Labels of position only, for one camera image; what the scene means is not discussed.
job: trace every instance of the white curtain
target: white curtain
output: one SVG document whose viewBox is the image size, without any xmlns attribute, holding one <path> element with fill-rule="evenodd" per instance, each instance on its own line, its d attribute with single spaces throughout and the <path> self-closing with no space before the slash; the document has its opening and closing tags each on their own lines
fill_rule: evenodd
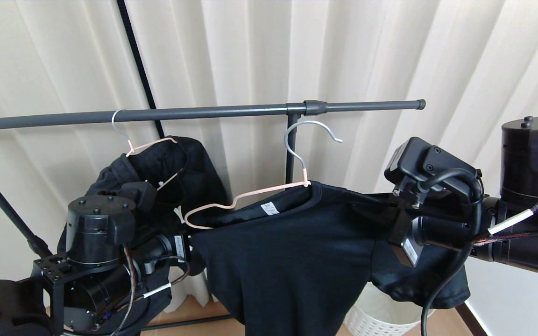
<svg viewBox="0 0 538 336">
<path fill-rule="evenodd" d="M 384 165 L 420 136 L 481 168 L 496 194 L 500 126 L 538 115 L 538 0 L 128 0 L 127 7 L 160 108 L 427 100 L 423 111 L 316 117 L 341 144 L 301 127 L 297 153 L 311 179 L 331 185 L 389 191 Z M 0 117 L 120 108 L 148 105 L 115 1 L 0 0 Z M 166 134 L 203 142 L 234 195 L 283 183 L 285 125 L 283 116 L 163 122 Z M 121 127 L 135 143 L 156 138 L 150 122 Z M 2 130 L 0 189 L 54 247 L 68 202 L 125 152 L 109 124 Z M 33 258 L 0 211 L 0 277 L 27 276 Z M 484 313 L 492 281 L 522 287 L 505 272 L 486 278 L 487 267 L 506 268 L 482 264 L 469 265 L 476 313 L 496 335 L 530 330 L 534 317 L 512 323 Z"/>
</svg>

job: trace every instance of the black pole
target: black pole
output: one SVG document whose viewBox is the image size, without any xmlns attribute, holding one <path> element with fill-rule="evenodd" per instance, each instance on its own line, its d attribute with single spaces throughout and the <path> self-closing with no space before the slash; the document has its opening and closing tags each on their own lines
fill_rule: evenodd
<svg viewBox="0 0 538 336">
<path fill-rule="evenodd" d="M 149 84 L 149 79 L 147 78 L 147 72 L 145 71 L 145 65 L 142 63 L 141 52 L 138 50 L 138 44 L 136 43 L 136 36 L 134 36 L 134 30 L 132 29 L 132 22 L 130 22 L 130 16 L 128 15 L 128 9 L 126 8 L 126 3 L 124 0 L 117 0 L 118 9 L 120 11 L 120 16 L 122 23 L 124 23 L 124 30 L 126 31 L 126 37 L 128 37 L 128 42 L 130 43 L 130 49 L 132 49 L 132 57 L 134 57 L 134 63 L 136 63 L 136 68 L 138 69 L 138 74 L 141 77 L 142 88 L 145 90 L 145 96 L 147 96 L 147 102 L 150 109 L 156 109 L 155 99 L 153 98 L 153 93 L 151 91 L 151 85 Z M 165 138 L 165 133 L 163 132 L 163 126 L 160 121 L 155 120 L 155 128 L 157 134 L 159 134 L 159 139 Z"/>
<path fill-rule="evenodd" d="M 12 223 L 14 223 L 15 227 L 18 228 L 18 230 L 23 234 L 28 241 L 28 245 L 30 246 L 30 249 L 39 255 L 41 258 L 48 257 L 51 254 L 51 251 L 49 251 L 49 247 L 47 247 L 47 243 L 43 241 L 43 239 L 36 236 L 32 231 L 30 231 L 30 228 L 24 223 L 24 221 L 20 218 L 17 212 L 12 208 L 11 204 L 7 202 L 6 198 L 3 196 L 3 194 L 0 192 L 0 208 L 1 210 L 6 213 L 7 217 L 9 218 Z"/>
<path fill-rule="evenodd" d="M 425 101 L 409 100 L 407 102 L 365 102 L 328 104 L 316 100 L 307 100 L 298 104 L 217 106 L 207 108 L 174 108 L 124 110 L 118 113 L 115 121 L 150 121 L 174 119 L 202 119 L 222 117 L 250 117 L 258 115 L 318 115 L 327 112 L 343 111 L 377 111 L 386 109 L 423 109 Z M 22 117 L 0 118 L 0 129 L 23 128 L 56 125 L 78 125 L 111 123 L 115 111 L 56 113 L 44 115 L 26 115 Z"/>
<path fill-rule="evenodd" d="M 221 315 L 221 316 L 214 316 L 214 317 L 205 317 L 204 319 L 196 319 L 196 320 L 190 320 L 190 321 L 164 323 L 164 324 L 160 324 L 160 325 L 148 325 L 148 326 L 142 328 L 141 330 L 145 331 L 145 330 L 164 329 L 164 328 L 171 328 L 171 327 L 179 327 L 181 325 L 191 325 L 191 324 L 197 324 L 197 323 L 221 321 L 221 320 L 227 320 L 227 319 L 233 319 L 233 318 L 234 317 L 232 315 Z"/>
<path fill-rule="evenodd" d="M 288 114 L 288 128 L 291 125 L 298 122 L 300 115 L 297 113 Z M 296 151 L 296 131 L 294 128 L 290 134 L 288 134 L 288 145 L 292 148 L 292 151 Z M 290 152 L 286 153 L 286 183 L 292 183 L 294 178 L 294 156 Z"/>
</svg>

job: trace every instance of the clothing rack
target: clothing rack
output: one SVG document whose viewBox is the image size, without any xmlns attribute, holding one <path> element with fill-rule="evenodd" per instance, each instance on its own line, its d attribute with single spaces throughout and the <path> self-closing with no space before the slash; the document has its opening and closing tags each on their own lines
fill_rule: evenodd
<svg viewBox="0 0 538 336">
<path fill-rule="evenodd" d="M 396 102 L 360 102 L 360 103 L 335 103 L 329 104 L 318 100 L 305 100 L 302 103 L 274 104 L 274 105 L 249 105 L 249 106 L 216 106 L 205 108 L 172 108 L 172 109 L 143 109 L 143 110 L 122 110 L 115 117 L 115 122 L 128 121 L 157 121 L 176 119 L 206 119 L 224 117 L 250 117 L 261 115 L 287 115 L 289 128 L 295 124 L 302 116 L 314 116 L 329 112 L 347 111 L 379 111 L 398 109 L 423 109 L 425 100 L 406 100 Z M 79 125 L 94 123 L 111 123 L 111 117 L 115 111 L 100 112 L 77 112 L 77 113 L 56 113 L 45 115 L 26 115 L 21 117 L 0 118 L 0 130 L 9 128 L 25 128 L 39 126 L 57 125 Z M 296 129 L 288 135 L 288 144 L 294 150 L 296 144 Z M 293 178 L 293 156 L 286 154 L 286 183 L 291 183 Z M 5 196 L 0 192 L 0 208 L 7 215 L 9 220 L 24 235 L 28 245 L 34 253 L 44 258 L 52 255 L 47 243 L 35 235 L 26 223 L 21 219 L 13 206 L 9 204 Z M 229 319 L 231 315 L 209 317 L 192 321 L 177 323 L 167 323 L 158 326 L 149 326 L 143 330 L 162 329 L 218 321 Z"/>
</svg>

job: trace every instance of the pink clothes hanger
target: pink clothes hanger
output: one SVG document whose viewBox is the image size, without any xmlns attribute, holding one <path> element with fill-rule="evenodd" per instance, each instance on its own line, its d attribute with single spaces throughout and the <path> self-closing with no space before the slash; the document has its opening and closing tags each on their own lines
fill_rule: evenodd
<svg viewBox="0 0 538 336">
<path fill-rule="evenodd" d="M 241 198 L 247 197 L 247 196 L 258 195 L 258 194 L 262 194 L 262 193 L 268 193 L 270 191 L 277 191 L 277 190 L 282 190 L 282 189 L 286 189 L 286 188 L 297 187 L 299 185 L 304 185 L 305 187 L 308 187 L 308 185 L 310 185 L 310 181 L 308 180 L 306 164 L 305 164 L 303 158 L 300 155 L 298 155 L 297 153 L 295 153 L 292 150 L 292 148 L 290 147 L 290 145 L 288 144 L 288 134 L 290 134 L 290 132 L 292 132 L 292 130 L 294 128 L 298 127 L 301 124 L 316 124 L 316 125 L 319 125 L 319 126 L 325 128 L 325 130 L 331 136 L 331 139 L 333 139 L 334 141 L 337 141 L 337 142 L 343 142 L 343 140 L 338 139 L 338 138 L 335 137 L 335 134 L 333 134 L 331 129 L 329 127 L 327 127 L 326 124 L 323 124 L 323 123 L 321 123 L 319 121 L 305 120 L 305 121 L 299 121 L 298 123 L 295 123 L 295 124 L 291 125 L 288 128 L 288 130 L 286 130 L 286 134 L 283 136 L 283 140 L 284 140 L 284 143 L 286 144 L 286 149 L 288 150 L 288 152 L 290 152 L 291 155 L 294 155 L 294 157 L 299 159 L 300 163 L 303 166 L 303 180 L 302 181 L 294 182 L 294 183 L 287 183 L 287 184 L 284 184 L 284 185 L 278 185 L 277 187 L 271 187 L 271 188 L 265 188 L 265 189 L 250 191 L 248 193 L 238 195 L 238 196 L 236 196 L 234 198 L 234 201 L 232 202 L 231 205 L 222 205 L 222 204 L 217 204 L 217 203 L 203 205 L 203 206 L 201 206 L 199 208 L 196 208 L 196 209 L 193 209 L 193 210 L 189 211 L 186 214 L 186 216 L 184 217 L 184 222 L 186 223 L 186 225 L 188 225 L 189 227 L 192 227 L 192 228 L 209 230 L 209 229 L 212 229 L 212 227 L 203 227 L 203 226 L 200 226 L 200 225 L 194 225 L 194 224 L 190 223 L 190 221 L 188 221 L 188 217 L 190 217 L 191 215 L 193 215 L 196 212 L 203 211 L 203 210 L 206 210 L 206 209 L 209 209 L 209 208 L 233 209 L 233 208 L 235 208 L 235 205 L 237 204 L 238 200 L 240 200 Z"/>
<path fill-rule="evenodd" d="M 119 134 L 122 134 L 127 140 L 128 140 L 128 146 L 130 146 L 130 151 L 128 153 L 126 153 L 126 157 L 129 157 L 130 155 L 133 155 L 134 153 L 136 153 L 136 151 L 138 149 L 143 149 L 145 147 L 149 147 L 151 145 L 154 145 L 156 143 L 159 143 L 159 142 L 164 142 L 164 141 L 167 141 L 167 140 L 170 140 L 171 142 L 173 143 L 177 143 L 177 141 L 174 139 L 174 138 L 171 138 L 171 137 L 166 137 L 166 138 L 163 138 L 163 139 L 159 139 L 159 140 L 156 140 L 156 141 L 153 141 L 153 142 L 149 142 L 149 143 L 146 143 L 145 145 L 142 145 L 142 146 L 138 146 L 138 147 L 134 147 L 132 145 L 132 141 L 130 141 L 130 137 L 128 137 L 128 134 L 125 134 L 124 132 L 118 130 L 117 127 L 115 127 L 115 115 L 117 115 L 118 112 L 122 111 L 121 109 L 118 109 L 117 111 L 115 111 L 113 113 L 113 115 L 111 116 L 111 126 L 113 126 L 113 129 L 115 129 L 116 132 L 118 132 Z M 177 176 L 177 174 L 179 172 L 181 172 L 184 168 L 180 169 L 177 171 L 177 173 L 175 173 L 172 177 L 170 177 L 168 180 L 166 181 L 159 181 L 158 185 L 159 187 L 157 188 L 157 191 L 161 190 L 161 188 L 165 187 L 173 178 L 175 178 Z"/>
</svg>

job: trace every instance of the white plastic laundry basket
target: white plastic laundry basket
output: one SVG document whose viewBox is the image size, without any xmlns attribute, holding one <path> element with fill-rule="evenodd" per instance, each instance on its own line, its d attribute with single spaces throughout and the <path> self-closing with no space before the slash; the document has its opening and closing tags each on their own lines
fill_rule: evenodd
<svg viewBox="0 0 538 336">
<path fill-rule="evenodd" d="M 420 322 L 421 310 L 412 302 L 391 299 L 368 283 L 346 315 L 344 326 L 353 336 L 399 336 Z"/>
</svg>

